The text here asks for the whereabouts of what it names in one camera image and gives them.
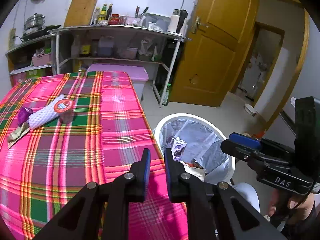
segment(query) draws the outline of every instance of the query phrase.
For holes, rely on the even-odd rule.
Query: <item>cooking pot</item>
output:
[[[28,30],[30,28],[34,27],[42,27],[44,25],[45,20],[43,19],[45,16],[42,14],[35,13],[33,16],[29,17],[25,24],[24,24],[24,30]]]

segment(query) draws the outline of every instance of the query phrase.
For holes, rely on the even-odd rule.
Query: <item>kitchen shelf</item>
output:
[[[174,52],[172,55],[172,59],[170,62],[170,65],[167,66],[166,64],[162,63],[162,62],[154,62],[154,61],[144,61],[144,60],[138,60],[138,59],[125,59],[125,58],[113,58],[113,57],[76,57],[76,58],[71,58],[70,57],[70,52],[68,49],[69,46],[69,37],[71,36],[70,34],[74,31],[84,31],[84,30],[100,30],[100,31],[118,31],[118,32],[129,32],[129,31],[133,31],[133,32],[141,32],[141,33],[147,33],[147,34],[153,34],[153,35],[157,35],[157,36],[161,36],[163,38],[172,38],[172,39],[176,39],[177,40],[177,44],[174,48]],[[177,53],[178,53],[178,49],[180,46],[180,43],[182,40],[185,41],[192,41],[192,39],[184,37],[182,35],[179,35],[177,33],[167,33],[167,32],[159,32],[159,31],[155,31],[155,30],[150,30],[147,28],[143,28],[143,27],[137,27],[137,26],[126,26],[126,25],[85,25],[85,26],[71,26],[71,27],[64,27],[64,28],[58,28],[58,29],[53,29],[50,30],[50,34],[49,35],[45,35],[39,38],[35,38],[33,40],[30,41],[24,41],[21,44],[19,44],[18,46],[8,50],[5,55],[8,58],[8,66],[9,69],[12,69],[13,64],[12,64],[12,59],[11,57],[14,57],[15,55],[12,54],[10,55],[10,53],[16,51],[17,49],[23,48],[25,46],[28,46],[30,44],[39,42],[39,41],[43,41],[46,39],[51,39],[51,52],[52,52],[52,65],[44,65],[44,66],[39,66],[39,67],[25,67],[25,68],[21,68],[19,70],[13,70],[10,72],[10,75],[14,75],[14,74],[18,74],[18,73],[22,73],[25,71],[29,71],[29,70],[33,70],[33,69],[41,69],[41,68],[47,68],[47,67],[52,67],[52,73],[54,75],[56,74],[60,74],[61,73],[61,67],[62,66],[69,66],[66,65],[65,63],[67,63],[69,60],[71,59],[102,59],[102,60],[117,60],[117,61],[124,61],[124,62],[140,62],[140,63],[149,63],[149,64],[160,64],[162,65],[166,71],[168,72],[164,86],[163,86],[163,92],[160,95],[159,92],[156,90],[155,87],[155,78],[153,80],[153,90],[155,92],[156,98],[159,101],[159,107],[162,107],[162,102],[164,101],[164,95],[165,95],[165,91],[167,89],[168,83],[169,83],[169,79],[172,73],[172,69],[173,69],[173,65],[174,62],[176,60],[177,57]]]
[[[64,27],[64,28],[58,28],[58,29],[53,29],[50,30],[52,33],[60,34],[63,32],[69,32],[69,31],[77,31],[77,30],[131,30],[131,31],[139,31],[139,32],[144,32],[144,33],[150,33],[150,34],[155,34],[155,35],[160,35],[160,36],[165,36],[168,38],[176,38],[176,39],[185,39],[188,41],[192,41],[192,39],[184,37],[179,34],[174,34],[174,33],[168,33],[168,32],[160,32],[160,31],[155,31],[143,27],[138,27],[138,26],[127,26],[127,25],[84,25],[84,26],[71,26],[71,27]]]
[[[156,61],[145,61],[145,60],[139,60],[139,59],[127,59],[127,58],[115,58],[115,57],[76,57],[74,59],[107,59],[107,60],[122,60],[122,61],[132,61],[132,62],[144,62],[144,63],[153,63],[153,64],[160,64],[162,65],[167,71],[169,71],[169,68],[166,64],[162,62],[156,62]]]
[[[22,73],[22,72],[26,72],[26,71],[29,71],[29,70],[41,69],[41,68],[47,68],[47,67],[52,67],[52,65],[43,65],[43,66],[38,66],[38,67],[33,67],[33,66],[24,67],[24,68],[20,68],[20,69],[17,69],[17,70],[12,70],[10,72],[10,76],[15,75],[15,74],[19,74],[19,73]]]
[[[30,44],[33,44],[33,43],[36,43],[36,42],[39,42],[39,41],[44,41],[44,40],[50,39],[50,38],[55,37],[55,36],[56,36],[56,34],[53,33],[53,34],[48,34],[48,35],[44,35],[44,36],[32,39],[30,41],[23,41],[22,43],[20,43],[19,45],[15,46],[14,48],[9,49],[5,53],[5,55],[7,56],[9,53],[12,53],[12,52],[16,51],[17,49],[21,49],[21,48],[23,48],[25,46],[28,46]]]

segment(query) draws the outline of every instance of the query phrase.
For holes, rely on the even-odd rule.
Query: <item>white trash bin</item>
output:
[[[221,141],[226,137],[212,123],[192,114],[171,114],[158,123],[154,135],[162,155],[171,138],[179,137],[188,143],[181,160],[190,162],[195,159],[203,166],[208,173],[204,178],[205,182],[230,183],[236,160],[221,151]]]

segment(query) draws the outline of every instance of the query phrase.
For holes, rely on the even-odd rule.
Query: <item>pink storage box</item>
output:
[[[34,67],[50,65],[51,64],[51,53],[39,54],[35,57],[32,57],[32,62],[33,62]]]
[[[142,92],[149,76],[144,67],[126,66],[126,65],[110,65],[110,64],[92,64],[87,71],[123,71],[131,78],[134,90],[139,100],[142,98]]]

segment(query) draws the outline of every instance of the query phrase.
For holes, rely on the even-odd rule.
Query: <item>human hand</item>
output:
[[[300,200],[302,200],[304,196],[301,195],[293,195],[288,203],[287,206],[289,209],[293,209],[296,204]],[[276,212],[276,205],[279,201],[279,191],[277,189],[273,190],[271,195],[271,200],[269,202],[268,206],[268,215],[271,217]],[[292,215],[292,217],[287,221],[287,224],[294,225],[295,223],[305,220],[309,214],[311,213],[311,210],[313,208],[313,203],[315,201],[315,195],[310,193],[308,197],[303,201],[297,208],[295,213]]]

